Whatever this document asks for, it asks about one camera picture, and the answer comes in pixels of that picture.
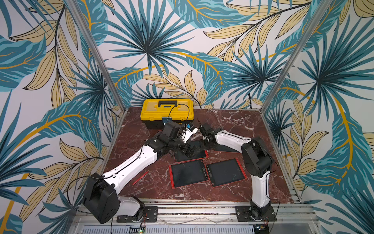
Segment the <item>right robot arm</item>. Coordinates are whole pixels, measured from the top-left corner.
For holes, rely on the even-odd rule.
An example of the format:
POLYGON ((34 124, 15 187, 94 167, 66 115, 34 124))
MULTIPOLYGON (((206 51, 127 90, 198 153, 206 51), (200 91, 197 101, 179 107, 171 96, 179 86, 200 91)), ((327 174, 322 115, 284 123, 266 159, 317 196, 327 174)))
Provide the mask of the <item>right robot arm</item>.
POLYGON ((269 195, 269 177, 274 159, 260 137, 250 138, 230 133, 223 129, 213 129, 208 123, 199 126, 206 149, 222 149, 222 146, 242 154, 246 170, 251 175, 252 196, 250 210, 246 213, 260 221, 272 212, 269 195))

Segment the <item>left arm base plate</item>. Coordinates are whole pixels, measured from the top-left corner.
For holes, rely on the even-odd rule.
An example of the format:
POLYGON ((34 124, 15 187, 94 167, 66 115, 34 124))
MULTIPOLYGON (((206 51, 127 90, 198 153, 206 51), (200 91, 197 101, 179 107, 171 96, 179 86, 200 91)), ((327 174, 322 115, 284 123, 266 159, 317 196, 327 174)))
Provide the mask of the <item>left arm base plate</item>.
POLYGON ((141 207, 134 216, 118 215, 117 223, 156 223, 158 218, 157 206, 141 207))

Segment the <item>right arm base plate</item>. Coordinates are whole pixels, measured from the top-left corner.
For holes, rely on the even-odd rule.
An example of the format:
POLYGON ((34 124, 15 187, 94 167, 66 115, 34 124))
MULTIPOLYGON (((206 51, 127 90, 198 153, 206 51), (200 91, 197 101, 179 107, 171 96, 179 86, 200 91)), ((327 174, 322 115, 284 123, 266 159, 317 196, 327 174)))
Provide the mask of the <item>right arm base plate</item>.
POLYGON ((272 206, 258 208, 256 206, 236 206, 235 214, 238 222, 276 221, 276 212, 272 206))

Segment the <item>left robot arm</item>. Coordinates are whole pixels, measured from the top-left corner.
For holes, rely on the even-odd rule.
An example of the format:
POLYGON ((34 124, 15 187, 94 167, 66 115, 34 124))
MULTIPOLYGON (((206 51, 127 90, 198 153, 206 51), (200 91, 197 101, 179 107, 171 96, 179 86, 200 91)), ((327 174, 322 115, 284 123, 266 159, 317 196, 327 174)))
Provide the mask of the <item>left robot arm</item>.
POLYGON ((133 156, 119 166, 103 175, 91 175, 87 179, 82 204, 100 224, 112 220, 115 215, 140 221, 146 213, 144 203, 135 197, 121 198, 120 192, 143 169, 170 151, 180 151, 192 157, 196 146, 190 145, 188 140, 197 131, 191 123, 166 123, 162 131, 147 139, 133 156))

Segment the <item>yellow black toolbox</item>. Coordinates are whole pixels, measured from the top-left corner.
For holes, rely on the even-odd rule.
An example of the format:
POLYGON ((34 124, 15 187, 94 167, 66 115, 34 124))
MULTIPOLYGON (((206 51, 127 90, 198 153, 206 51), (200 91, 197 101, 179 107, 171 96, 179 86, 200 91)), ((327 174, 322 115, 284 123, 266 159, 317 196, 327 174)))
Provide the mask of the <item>yellow black toolbox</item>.
POLYGON ((167 122, 193 122, 194 104, 190 99, 147 99, 140 118, 148 129, 162 130, 167 122))

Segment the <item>writing tablet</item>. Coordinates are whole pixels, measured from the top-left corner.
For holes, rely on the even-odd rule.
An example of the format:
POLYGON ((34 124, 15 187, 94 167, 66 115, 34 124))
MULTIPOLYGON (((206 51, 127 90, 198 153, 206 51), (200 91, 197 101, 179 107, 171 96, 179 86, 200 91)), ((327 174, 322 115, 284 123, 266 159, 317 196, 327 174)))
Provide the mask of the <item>writing tablet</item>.
POLYGON ((212 187, 227 185, 247 179, 238 159, 207 164, 206 169, 212 187))
POLYGON ((240 150, 235 150, 233 148, 230 148, 228 146, 225 146, 225 145, 221 145, 221 144, 216 144, 214 147, 213 147, 213 150, 214 151, 218 151, 218 152, 229 152, 229 153, 242 153, 240 150))
POLYGON ((192 160, 206 159, 208 153, 202 140, 189 142, 187 148, 179 148, 174 154, 175 162, 187 162, 192 160))
POLYGON ((208 181, 203 160, 192 160, 169 166, 172 188, 180 188, 208 181))

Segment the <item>red stylus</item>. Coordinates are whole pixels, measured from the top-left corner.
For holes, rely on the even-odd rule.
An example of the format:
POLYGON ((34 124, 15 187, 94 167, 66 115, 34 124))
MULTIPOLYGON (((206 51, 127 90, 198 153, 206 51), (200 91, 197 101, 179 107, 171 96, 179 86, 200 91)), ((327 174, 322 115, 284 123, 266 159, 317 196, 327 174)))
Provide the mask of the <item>red stylus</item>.
POLYGON ((132 185, 135 185, 136 183, 138 183, 140 180, 142 180, 147 174, 149 173, 149 171, 147 171, 145 174, 143 174, 140 178, 138 178, 132 185))

